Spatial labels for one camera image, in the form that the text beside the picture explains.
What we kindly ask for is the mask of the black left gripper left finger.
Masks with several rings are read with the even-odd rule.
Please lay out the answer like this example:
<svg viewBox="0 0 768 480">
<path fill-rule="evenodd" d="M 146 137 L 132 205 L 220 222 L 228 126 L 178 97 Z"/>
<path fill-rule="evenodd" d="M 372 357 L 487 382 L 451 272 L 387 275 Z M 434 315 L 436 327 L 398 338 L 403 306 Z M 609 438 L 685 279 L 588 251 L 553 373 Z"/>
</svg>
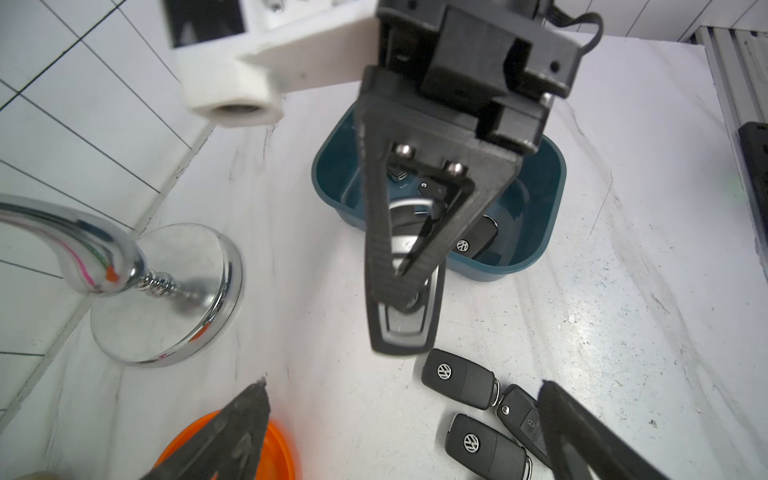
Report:
<svg viewBox="0 0 768 480">
<path fill-rule="evenodd" d="M 253 479 L 270 416 L 266 380 L 246 387 L 146 479 Z"/>
</svg>

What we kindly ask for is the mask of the black chrome smart key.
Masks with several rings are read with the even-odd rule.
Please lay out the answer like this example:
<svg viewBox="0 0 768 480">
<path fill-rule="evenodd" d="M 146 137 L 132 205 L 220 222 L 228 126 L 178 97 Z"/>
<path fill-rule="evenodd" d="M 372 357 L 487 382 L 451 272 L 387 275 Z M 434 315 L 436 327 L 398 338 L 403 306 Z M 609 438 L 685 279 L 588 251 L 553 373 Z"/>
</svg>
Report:
<svg viewBox="0 0 768 480">
<path fill-rule="evenodd" d="M 405 272 L 439 219 L 442 205 L 427 198 L 405 197 L 389 204 L 391 266 Z M 434 346 L 440 319 L 446 265 L 440 264 L 408 299 L 395 306 L 366 296 L 368 331 L 374 352 L 389 356 L 420 355 Z"/>
</svg>

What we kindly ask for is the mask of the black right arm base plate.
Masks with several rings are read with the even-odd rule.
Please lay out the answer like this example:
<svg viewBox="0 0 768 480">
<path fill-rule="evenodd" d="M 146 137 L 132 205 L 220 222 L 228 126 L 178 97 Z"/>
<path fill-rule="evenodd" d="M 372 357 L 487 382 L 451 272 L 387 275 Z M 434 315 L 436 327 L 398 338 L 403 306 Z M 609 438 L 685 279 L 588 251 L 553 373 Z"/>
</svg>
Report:
<svg viewBox="0 0 768 480">
<path fill-rule="evenodd" d="M 760 229 L 767 235 L 767 124 L 747 122 L 738 129 L 738 135 L 757 203 Z"/>
</svg>

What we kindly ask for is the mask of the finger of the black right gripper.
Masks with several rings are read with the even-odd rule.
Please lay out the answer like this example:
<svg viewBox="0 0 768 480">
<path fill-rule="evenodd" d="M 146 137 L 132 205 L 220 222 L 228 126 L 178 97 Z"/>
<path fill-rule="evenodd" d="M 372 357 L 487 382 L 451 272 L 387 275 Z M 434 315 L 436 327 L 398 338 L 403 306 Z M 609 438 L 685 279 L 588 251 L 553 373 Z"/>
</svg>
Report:
<svg viewBox="0 0 768 480">
<path fill-rule="evenodd" d="M 523 153 L 477 134 L 477 120 L 365 68 L 354 106 L 365 200 L 366 291 L 408 306 L 455 243 L 519 175 Z"/>
</svg>

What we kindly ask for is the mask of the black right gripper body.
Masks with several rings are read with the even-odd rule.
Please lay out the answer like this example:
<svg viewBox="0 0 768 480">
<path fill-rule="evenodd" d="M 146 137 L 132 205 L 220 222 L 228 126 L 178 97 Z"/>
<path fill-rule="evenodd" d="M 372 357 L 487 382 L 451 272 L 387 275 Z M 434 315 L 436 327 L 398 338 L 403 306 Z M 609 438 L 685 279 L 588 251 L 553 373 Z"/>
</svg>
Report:
<svg viewBox="0 0 768 480">
<path fill-rule="evenodd" d="M 538 150 L 554 97 L 572 90 L 582 47 L 547 29 L 549 1 L 381 1 L 379 64 L 418 96 L 474 118 L 478 139 Z"/>
</svg>

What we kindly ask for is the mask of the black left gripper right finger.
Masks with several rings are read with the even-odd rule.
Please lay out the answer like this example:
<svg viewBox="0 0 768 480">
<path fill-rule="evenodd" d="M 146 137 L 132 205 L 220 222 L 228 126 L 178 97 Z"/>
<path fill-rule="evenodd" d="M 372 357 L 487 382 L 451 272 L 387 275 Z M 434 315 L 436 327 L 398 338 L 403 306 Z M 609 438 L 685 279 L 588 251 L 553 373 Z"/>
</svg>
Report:
<svg viewBox="0 0 768 480">
<path fill-rule="evenodd" d="M 665 477 L 558 383 L 543 382 L 537 407 L 556 479 Z"/>
</svg>

